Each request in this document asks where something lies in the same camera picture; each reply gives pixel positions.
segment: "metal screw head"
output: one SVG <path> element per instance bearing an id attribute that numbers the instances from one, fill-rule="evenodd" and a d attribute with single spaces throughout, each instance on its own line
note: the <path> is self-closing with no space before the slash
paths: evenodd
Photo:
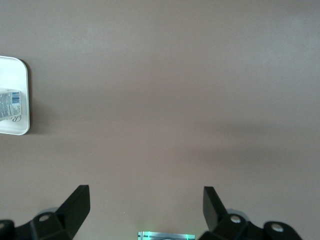
<path id="1" fill-rule="evenodd" d="M 278 233 L 282 233 L 284 231 L 284 228 L 278 223 L 272 223 L 271 228 Z"/>
<path id="2" fill-rule="evenodd" d="M 44 222 L 47 221 L 49 219 L 50 215 L 43 215 L 41 217 L 39 217 L 39 222 Z"/>
<path id="3" fill-rule="evenodd" d="M 236 216 L 236 215 L 232 215 L 232 216 L 230 217 L 230 219 L 231 219 L 231 221 L 232 221 L 233 223 L 235 223 L 235 224 L 241 223 L 240 217 L 238 217 L 238 216 Z"/>

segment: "white tray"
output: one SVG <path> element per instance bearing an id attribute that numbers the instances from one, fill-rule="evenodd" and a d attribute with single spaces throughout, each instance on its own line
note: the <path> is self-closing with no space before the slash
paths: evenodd
<path id="1" fill-rule="evenodd" d="M 21 60 L 0 56 L 0 89 L 19 90 L 21 99 L 21 117 L 0 121 L 0 134 L 25 134 L 30 128 L 28 71 Z"/>

